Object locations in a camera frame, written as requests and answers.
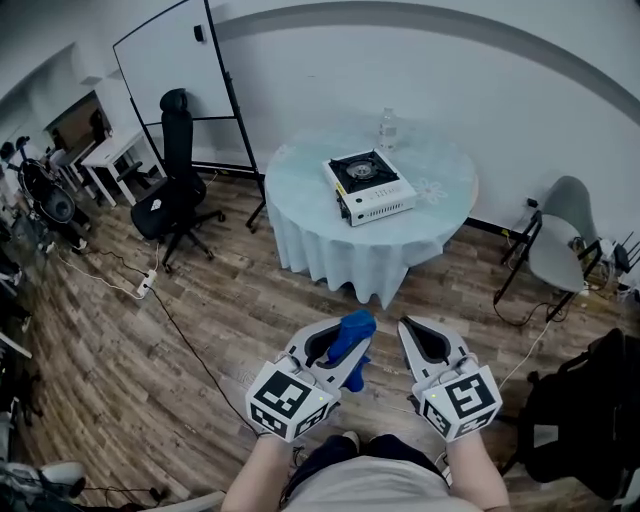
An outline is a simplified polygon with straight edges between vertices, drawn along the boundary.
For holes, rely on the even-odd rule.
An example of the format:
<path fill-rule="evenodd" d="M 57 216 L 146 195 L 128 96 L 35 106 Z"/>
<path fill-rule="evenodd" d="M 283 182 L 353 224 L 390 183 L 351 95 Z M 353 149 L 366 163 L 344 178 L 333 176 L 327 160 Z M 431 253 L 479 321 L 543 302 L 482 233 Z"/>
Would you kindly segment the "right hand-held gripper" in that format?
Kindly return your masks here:
<path fill-rule="evenodd" d="M 474 354 L 465 355 L 464 340 L 454 330 L 426 317 L 408 316 L 398 322 L 407 368 L 416 383 L 412 395 L 416 411 L 447 442 L 461 439 L 489 425 L 502 407 L 502 398 L 488 365 Z M 449 363 L 429 377 L 428 363 Z"/>

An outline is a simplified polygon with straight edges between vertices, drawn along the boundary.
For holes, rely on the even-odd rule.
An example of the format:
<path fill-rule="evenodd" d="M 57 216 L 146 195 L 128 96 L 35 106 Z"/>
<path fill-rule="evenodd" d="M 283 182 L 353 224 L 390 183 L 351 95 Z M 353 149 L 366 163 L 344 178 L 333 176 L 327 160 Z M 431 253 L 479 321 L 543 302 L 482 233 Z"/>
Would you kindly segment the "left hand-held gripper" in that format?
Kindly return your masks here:
<path fill-rule="evenodd" d="M 371 336 L 341 334 L 340 328 L 340 319 L 308 325 L 290 339 L 288 354 L 263 366 L 245 397 L 248 419 L 256 429 L 291 443 L 328 417 L 341 399 L 338 388 L 372 341 Z M 312 373 L 301 366 L 312 366 Z"/>

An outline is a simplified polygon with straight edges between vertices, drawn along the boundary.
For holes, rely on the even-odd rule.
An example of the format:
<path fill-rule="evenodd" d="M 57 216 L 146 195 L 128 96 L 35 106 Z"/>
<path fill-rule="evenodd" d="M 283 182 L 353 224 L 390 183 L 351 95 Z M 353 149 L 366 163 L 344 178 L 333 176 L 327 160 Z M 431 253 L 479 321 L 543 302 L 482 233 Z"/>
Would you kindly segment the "blue cloth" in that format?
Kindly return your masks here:
<path fill-rule="evenodd" d="M 338 337 L 328 349 L 328 362 L 337 362 L 341 356 L 346 354 L 352 345 L 357 345 L 365 338 L 371 337 L 375 331 L 375 318 L 366 310 L 359 310 L 343 317 L 341 319 Z M 364 354 L 344 382 L 344 387 L 350 392 L 358 393 L 363 389 L 364 380 L 362 371 L 364 366 L 370 361 L 371 359 Z"/>

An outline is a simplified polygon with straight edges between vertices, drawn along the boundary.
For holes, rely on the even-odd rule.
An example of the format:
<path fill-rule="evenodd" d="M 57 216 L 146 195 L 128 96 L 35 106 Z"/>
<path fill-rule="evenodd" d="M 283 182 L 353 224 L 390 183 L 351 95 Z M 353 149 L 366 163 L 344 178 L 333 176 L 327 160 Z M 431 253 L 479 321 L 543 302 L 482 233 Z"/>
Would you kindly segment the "white portable gas stove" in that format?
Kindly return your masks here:
<path fill-rule="evenodd" d="M 350 226 L 412 209 L 417 193 L 378 149 L 323 162 L 341 218 Z"/>

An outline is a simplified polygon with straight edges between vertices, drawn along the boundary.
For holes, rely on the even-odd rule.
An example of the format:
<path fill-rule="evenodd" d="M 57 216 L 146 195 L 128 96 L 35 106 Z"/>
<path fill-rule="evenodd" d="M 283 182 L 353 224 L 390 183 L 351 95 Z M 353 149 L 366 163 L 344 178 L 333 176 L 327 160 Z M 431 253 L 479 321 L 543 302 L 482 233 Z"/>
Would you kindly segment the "person's left forearm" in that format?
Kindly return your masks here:
<path fill-rule="evenodd" d="M 287 483 L 293 445 L 260 436 L 221 505 L 221 512 L 278 512 Z"/>

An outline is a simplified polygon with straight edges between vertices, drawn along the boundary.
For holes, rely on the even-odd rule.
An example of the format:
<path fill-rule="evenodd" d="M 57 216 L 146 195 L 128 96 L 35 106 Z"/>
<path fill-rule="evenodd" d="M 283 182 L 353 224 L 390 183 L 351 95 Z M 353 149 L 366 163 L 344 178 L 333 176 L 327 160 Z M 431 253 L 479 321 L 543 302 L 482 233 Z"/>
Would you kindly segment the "person's right forearm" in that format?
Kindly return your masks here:
<path fill-rule="evenodd" d="M 484 512 L 511 512 L 504 480 L 489 457 L 478 431 L 448 443 L 446 456 L 453 495 Z"/>

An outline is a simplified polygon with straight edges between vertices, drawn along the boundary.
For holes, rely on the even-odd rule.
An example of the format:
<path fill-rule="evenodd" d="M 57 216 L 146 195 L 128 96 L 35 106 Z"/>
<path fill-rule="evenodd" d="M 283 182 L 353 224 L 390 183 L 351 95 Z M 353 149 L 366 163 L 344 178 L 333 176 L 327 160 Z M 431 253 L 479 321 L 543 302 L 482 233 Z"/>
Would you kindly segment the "person's dark jeans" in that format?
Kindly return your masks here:
<path fill-rule="evenodd" d="M 361 456 L 414 463 L 444 478 L 437 466 L 421 451 L 401 441 L 393 434 L 371 438 L 363 448 L 345 435 L 332 435 L 315 449 L 297 468 L 283 490 L 282 498 L 288 499 L 303 482 L 331 465 Z"/>

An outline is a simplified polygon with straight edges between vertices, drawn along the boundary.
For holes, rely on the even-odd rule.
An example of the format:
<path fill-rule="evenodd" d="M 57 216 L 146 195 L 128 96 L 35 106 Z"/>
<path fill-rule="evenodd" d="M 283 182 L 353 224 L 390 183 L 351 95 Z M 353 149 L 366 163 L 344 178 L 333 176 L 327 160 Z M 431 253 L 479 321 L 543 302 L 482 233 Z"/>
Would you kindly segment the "round table with tablecloth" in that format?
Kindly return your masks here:
<path fill-rule="evenodd" d="M 374 118 L 302 129 L 279 147 L 265 193 L 282 267 L 326 280 L 332 291 L 350 283 L 361 303 L 377 296 L 387 307 L 410 268 L 442 254 L 473 208 L 476 167 L 429 125 L 399 121 L 397 127 L 397 147 L 386 156 L 416 191 L 416 205 L 360 226 L 342 218 L 323 164 L 376 148 Z"/>

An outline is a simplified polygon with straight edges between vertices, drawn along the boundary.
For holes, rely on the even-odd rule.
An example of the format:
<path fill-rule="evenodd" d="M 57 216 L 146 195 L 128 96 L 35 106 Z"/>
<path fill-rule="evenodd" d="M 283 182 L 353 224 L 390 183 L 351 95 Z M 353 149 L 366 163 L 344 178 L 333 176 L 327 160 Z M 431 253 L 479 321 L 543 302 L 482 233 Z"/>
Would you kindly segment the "person's beige shirt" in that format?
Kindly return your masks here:
<path fill-rule="evenodd" d="M 407 461 L 357 457 L 305 480 L 283 512 L 481 512 L 436 473 Z"/>

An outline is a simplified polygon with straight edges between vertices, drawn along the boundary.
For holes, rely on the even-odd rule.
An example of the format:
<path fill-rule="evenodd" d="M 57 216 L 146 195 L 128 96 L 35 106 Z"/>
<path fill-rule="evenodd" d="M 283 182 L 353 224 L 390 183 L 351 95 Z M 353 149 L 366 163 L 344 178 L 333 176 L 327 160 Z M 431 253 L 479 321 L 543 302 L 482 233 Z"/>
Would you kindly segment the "grey shell chair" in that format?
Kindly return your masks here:
<path fill-rule="evenodd" d="M 548 306 L 545 320 L 552 322 L 584 290 L 585 281 L 601 258 L 589 191 L 578 178 L 562 176 L 501 258 L 502 264 L 515 262 L 494 294 L 493 303 L 499 303 L 526 265 L 534 277 L 563 293 L 558 304 Z"/>

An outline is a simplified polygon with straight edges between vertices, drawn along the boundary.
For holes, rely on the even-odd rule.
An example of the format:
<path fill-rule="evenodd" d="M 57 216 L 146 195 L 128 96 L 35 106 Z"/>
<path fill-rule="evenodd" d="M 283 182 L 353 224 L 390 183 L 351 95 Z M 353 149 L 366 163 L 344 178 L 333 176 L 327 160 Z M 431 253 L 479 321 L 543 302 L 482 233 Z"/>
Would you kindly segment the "black swivel chair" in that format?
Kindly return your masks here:
<path fill-rule="evenodd" d="M 640 338 L 614 328 L 549 375 L 531 372 L 525 406 L 500 421 L 517 428 L 515 453 L 539 483 L 573 477 L 611 500 L 640 468 Z"/>

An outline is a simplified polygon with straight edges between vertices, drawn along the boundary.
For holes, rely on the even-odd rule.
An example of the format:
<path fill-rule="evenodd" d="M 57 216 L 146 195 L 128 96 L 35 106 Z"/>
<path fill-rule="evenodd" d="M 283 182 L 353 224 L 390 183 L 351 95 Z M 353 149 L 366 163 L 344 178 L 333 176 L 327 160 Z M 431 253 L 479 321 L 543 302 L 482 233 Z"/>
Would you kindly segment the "black wifi router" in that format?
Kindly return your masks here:
<path fill-rule="evenodd" d="M 629 273 L 640 262 L 640 240 L 627 249 L 624 244 L 617 243 L 613 251 L 615 269 Z"/>

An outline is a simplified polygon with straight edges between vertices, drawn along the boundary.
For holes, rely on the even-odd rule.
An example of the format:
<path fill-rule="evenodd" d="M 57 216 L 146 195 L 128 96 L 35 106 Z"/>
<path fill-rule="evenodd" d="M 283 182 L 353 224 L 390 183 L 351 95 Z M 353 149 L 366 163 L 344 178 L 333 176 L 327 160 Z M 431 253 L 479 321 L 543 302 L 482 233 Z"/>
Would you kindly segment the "clear plastic water bottle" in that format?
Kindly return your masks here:
<path fill-rule="evenodd" d="M 397 119 L 393 108 L 385 107 L 378 128 L 378 147 L 387 152 L 397 145 Z"/>

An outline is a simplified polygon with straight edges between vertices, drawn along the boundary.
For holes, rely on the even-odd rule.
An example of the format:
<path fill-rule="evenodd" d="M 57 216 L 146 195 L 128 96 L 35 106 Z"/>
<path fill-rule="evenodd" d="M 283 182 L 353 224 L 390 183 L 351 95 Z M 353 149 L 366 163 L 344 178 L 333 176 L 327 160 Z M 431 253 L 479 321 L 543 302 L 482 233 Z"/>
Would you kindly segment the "black office chair with headrest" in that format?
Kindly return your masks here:
<path fill-rule="evenodd" d="M 169 259 L 184 237 L 200 248 L 211 260 L 212 251 L 193 233 L 193 230 L 212 218 L 226 220 L 221 210 L 199 215 L 196 208 L 204 201 L 207 187 L 192 164 L 193 117 L 183 88 L 166 92 L 159 103 L 164 139 L 166 176 L 154 184 L 146 195 L 131 207 L 133 225 L 147 240 L 168 243 L 161 265 L 172 271 Z"/>

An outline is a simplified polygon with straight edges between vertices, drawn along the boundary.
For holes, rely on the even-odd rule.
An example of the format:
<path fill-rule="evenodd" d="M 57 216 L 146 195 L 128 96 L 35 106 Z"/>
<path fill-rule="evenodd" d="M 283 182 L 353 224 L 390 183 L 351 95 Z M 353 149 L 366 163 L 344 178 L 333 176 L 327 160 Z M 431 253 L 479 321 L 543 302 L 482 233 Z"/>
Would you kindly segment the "grey white floor device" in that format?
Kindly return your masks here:
<path fill-rule="evenodd" d="M 68 497 L 78 496 L 86 484 L 85 468 L 77 461 L 44 465 L 39 469 L 39 475 L 47 490 Z"/>

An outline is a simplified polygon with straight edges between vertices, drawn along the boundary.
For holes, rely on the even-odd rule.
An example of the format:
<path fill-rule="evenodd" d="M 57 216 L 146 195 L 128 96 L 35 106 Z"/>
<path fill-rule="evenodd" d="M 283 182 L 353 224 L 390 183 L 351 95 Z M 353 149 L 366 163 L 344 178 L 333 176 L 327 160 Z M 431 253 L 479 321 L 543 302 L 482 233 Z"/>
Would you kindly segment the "white desk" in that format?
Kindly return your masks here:
<path fill-rule="evenodd" d="M 166 172 L 162 168 L 159 158 L 154 153 L 151 143 L 139 127 L 116 128 L 110 137 L 107 137 L 95 149 L 93 149 L 82 161 L 81 164 L 87 170 L 92 181 L 102 192 L 107 202 L 112 208 L 117 206 L 117 202 L 107 190 L 103 181 L 95 172 L 96 168 L 106 168 L 113 180 L 119 177 L 115 168 L 115 162 L 137 143 L 142 141 L 146 149 L 150 152 L 153 163 L 157 166 L 160 175 L 165 178 Z"/>

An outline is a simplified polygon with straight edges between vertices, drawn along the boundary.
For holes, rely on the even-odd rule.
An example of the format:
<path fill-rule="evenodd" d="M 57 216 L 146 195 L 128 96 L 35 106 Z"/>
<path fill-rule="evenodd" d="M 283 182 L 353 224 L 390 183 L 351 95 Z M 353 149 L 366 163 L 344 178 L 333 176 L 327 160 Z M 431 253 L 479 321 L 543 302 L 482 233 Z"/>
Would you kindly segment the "black round fan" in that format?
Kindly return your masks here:
<path fill-rule="evenodd" d="M 69 223 L 75 214 L 73 199 L 58 186 L 47 191 L 38 203 L 48 219 L 60 224 Z"/>

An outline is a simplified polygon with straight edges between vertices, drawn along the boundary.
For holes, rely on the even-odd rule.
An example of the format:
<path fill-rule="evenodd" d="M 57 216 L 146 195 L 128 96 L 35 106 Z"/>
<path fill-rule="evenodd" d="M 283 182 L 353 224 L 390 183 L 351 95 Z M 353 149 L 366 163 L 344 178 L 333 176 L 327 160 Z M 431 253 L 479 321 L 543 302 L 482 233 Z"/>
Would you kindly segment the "whiteboard on black stand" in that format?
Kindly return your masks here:
<path fill-rule="evenodd" d="M 196 25 L 203 26 L 203 43 L 194 37 Z M 159 103 L 166 92 L 185 89 L 188 108 L 196 122 L 236 122 L 249 160 L 247 165 L 204 160 L 194 160 L 192 164 L 201 173 L 229 174 L 257 184 L 261 202 L 245 223 L 254 233 L 257 218 L 266 205 L 264 177 L 254 157 L 233 79 L 223 61 L 209 0 L 181 0 L 118 40 L 113 51 L 133 110 L 162 168 L 162 147 L 153 141 L 149 128 L 161 124 Z"/>

